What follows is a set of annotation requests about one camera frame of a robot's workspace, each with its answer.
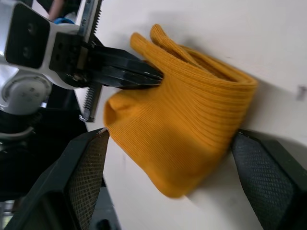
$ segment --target yellow sock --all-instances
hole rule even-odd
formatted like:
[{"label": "yellow sock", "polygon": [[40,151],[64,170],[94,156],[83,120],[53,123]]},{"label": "yellow sock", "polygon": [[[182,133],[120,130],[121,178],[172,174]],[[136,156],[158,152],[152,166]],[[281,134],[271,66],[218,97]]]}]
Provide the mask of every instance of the yellow sock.
[{"label": "yellow sock", "polygon": [[168,197],[193,189],[217,166],[239,128],[257,82],[208,55],[179,46],[161,26],[153,43],[133,34],[131,46],[161,70],[161,86],[122,90],[105,105],[116,143]]}]

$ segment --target metal screw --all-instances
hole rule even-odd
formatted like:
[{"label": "metal screw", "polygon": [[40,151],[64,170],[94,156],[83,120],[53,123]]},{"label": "metal screw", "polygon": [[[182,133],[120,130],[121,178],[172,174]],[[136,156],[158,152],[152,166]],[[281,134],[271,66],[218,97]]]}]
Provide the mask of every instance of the metal screw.
[{"label": "metal screw", "polygon": [[70,46],[69,51],[72,52],[72,53],[76,53],[77,52],[77,47]]},{"label": "metal screw", "polygon": [[29,59],[31,57],[31,49],[29,47],[24,47],[23,55],[25,58]]},{"label": "metal screw", "polygon": [[28,24],[28,31],[31,35],[35,35],[36,29],[35,29],[35,26],[32,23]]}]

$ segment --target blue object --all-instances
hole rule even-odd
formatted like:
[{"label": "blue object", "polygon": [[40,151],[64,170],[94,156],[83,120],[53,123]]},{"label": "blue object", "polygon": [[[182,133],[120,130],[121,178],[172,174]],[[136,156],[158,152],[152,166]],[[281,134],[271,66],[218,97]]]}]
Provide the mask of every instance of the blue object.
[{"label": "blue object", "polygon": [[68,24],[75,24],[72,20],[68,18],[57,18],[53,21],[54,24],[61,24],[61,23],[68,23]]}]

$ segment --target person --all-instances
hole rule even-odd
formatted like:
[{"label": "person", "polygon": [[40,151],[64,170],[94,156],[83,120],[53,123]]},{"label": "person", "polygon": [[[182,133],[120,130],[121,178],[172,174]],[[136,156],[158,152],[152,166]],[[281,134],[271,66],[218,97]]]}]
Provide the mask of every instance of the person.
[{"label": "person", "polygon": [[49,20],[64,18],[69,13],[77,14],[81,0],[37,0],[48,12]]}]

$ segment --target white table surface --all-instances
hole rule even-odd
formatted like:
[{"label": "white table surface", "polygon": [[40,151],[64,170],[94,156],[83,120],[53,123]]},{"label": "white table surface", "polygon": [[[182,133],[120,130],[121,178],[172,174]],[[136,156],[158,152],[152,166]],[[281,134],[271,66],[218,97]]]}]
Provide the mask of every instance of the white table surface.
[{"label": "white table surface", "polygon": [[[159,23],[176,42],[205,51],[260,81],[242,127],[307,143],[306,0],[105,0],[96,36],[131,53],[129,38],[148,38]],[[117,89],[104,87],[96,121]],[[80,104],[85,89],[76,90]],[[307,153],[295,157],[307,162]],[[124,151],[109,140],[104,177],[123,230],[260,230],[240,185],[231,154],[191,194],[163,196]]]}]

